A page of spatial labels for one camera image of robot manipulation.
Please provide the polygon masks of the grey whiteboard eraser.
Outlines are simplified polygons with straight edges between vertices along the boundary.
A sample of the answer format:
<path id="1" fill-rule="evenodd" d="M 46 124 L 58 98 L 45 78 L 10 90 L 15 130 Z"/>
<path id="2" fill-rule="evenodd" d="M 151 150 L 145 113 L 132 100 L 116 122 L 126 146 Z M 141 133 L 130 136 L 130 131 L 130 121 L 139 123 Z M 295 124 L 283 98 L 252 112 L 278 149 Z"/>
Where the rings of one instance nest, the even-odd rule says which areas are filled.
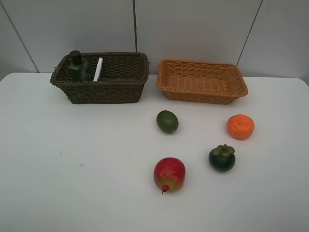
<path id="1" fill-rule="evenodd" d="M 98 78 L 97 81 L 99 82 L 103 82 L 103 81 L 128 81 L 128 79 L 124 79 L 124 78 Z"/>

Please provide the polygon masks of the dark mangosteen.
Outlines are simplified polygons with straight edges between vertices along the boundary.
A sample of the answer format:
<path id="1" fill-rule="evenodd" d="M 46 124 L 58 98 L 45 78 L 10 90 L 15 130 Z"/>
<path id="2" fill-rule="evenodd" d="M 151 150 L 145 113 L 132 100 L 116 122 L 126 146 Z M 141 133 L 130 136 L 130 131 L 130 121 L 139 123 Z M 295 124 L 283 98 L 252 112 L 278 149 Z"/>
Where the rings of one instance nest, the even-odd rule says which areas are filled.
<path id="1" fill-rule="evenodd" d="M 233 147 L 218 145 L 209 153 L 209 163 L 213 169 L 218 172 L 227 172 L 231 170 L 236 162 L 235 150 Z"/>

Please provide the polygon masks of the white marker with red caps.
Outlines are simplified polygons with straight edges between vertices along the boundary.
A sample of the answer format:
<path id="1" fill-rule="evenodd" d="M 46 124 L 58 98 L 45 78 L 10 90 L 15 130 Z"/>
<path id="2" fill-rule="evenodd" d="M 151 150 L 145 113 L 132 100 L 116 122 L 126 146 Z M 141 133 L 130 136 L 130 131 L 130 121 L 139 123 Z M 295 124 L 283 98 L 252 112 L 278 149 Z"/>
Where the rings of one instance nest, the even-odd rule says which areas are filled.
<path id="1" fill-rule="evenodd" d="M 99 77 L 100 77 L 102 65 L 103 65 L 103 57 L 99 57 L 97 67 L 96 67 L 96 71 L 95 71 L 94 78 L 93 78 L 94 82 L 97 82 Z"/>

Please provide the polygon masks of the green lime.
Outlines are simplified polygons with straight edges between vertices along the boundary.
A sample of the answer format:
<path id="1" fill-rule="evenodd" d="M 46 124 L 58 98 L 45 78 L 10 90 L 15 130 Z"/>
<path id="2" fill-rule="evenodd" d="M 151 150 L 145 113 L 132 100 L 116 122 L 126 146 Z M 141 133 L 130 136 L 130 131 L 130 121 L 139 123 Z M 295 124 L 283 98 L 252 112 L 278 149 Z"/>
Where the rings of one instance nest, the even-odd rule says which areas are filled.
<path id="1" fill-rule="evenodd" d="M 174 133 L 179 126 L 179 121 L 176 115 L 167 110 L 158 113 L 156 123 L 158 127 L 167 134 Z"/>

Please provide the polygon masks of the red pomegranate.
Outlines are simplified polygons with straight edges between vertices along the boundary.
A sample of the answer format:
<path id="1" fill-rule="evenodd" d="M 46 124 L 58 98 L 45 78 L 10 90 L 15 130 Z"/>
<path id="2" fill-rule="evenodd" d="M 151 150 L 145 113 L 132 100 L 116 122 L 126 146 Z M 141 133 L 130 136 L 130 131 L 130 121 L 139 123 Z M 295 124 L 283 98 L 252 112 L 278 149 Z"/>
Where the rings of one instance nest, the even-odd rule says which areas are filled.
<path id="1" fill-rule="evenodd" d="M 154 182 L 161 193 L 179 191 L 184 184 L 184 163 L 173 157 L 161 159 L 154 168 Z"/>

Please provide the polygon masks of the dark green pump bottle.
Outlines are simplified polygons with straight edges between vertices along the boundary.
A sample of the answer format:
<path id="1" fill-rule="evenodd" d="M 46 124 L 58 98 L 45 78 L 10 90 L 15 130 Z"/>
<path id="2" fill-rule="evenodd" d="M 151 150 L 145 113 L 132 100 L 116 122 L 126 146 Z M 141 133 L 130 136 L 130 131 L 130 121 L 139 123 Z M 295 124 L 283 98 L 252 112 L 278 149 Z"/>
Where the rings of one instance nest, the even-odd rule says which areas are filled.
<path id="1" fill-rule="evenodd" d="M 86 58 L 82 57 L 77 50 L 69 53 L 70 65 L 69 71 L 74 82 L 88 82 L 91 81 L 91 74 L 88 68 Z"/>

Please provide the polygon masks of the dark brown wicker basket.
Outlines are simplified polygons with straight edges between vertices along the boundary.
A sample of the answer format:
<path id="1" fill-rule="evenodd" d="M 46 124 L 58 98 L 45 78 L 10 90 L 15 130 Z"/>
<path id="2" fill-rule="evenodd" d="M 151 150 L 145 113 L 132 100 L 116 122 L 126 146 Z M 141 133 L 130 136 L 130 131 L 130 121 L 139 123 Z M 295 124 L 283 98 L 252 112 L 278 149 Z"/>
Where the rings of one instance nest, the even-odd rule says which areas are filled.
<path id="1" fill-rule="evenodd" d="M 149 76 L 149 60 L 144 53 L 82 53 L 91 75 L 95 74 L 99 57 L 103 57 L 100 78 L 124 78 L 128 81 L 74 82 L 70 57 L 64 56 L 51 75 L 52 85 L 61 89 L 73 104 L 124 104 L 140 100 Z"/>

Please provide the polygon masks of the orange tangerine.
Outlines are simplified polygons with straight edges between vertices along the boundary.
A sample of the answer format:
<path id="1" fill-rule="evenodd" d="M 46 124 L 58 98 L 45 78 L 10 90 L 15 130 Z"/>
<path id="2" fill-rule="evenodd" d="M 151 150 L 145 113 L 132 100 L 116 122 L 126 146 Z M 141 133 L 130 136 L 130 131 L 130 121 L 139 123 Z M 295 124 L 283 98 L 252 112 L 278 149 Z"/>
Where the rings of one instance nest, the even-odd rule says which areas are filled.
<path id="1" fill-rule="evenodd" d="M 239 140 L 248 139 L 254 131 L 254 121 L 246 115 L 238 114 L 229 118 L 226 123 L 227 133 Z"/>

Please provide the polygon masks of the orange wicker basket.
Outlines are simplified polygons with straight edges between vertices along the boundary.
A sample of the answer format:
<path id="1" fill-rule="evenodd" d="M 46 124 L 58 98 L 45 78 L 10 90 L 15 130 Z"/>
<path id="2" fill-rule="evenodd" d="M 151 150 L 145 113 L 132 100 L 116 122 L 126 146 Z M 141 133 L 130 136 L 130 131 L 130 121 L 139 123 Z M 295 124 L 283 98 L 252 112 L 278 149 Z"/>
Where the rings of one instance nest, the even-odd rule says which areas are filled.
<path id="1" fill-rule="evenodd" d="M 230 104 L 248 94 L 240 70 L 229 63 L 164 59 L 157 86 L 167 99 L 185 102 Z"/>

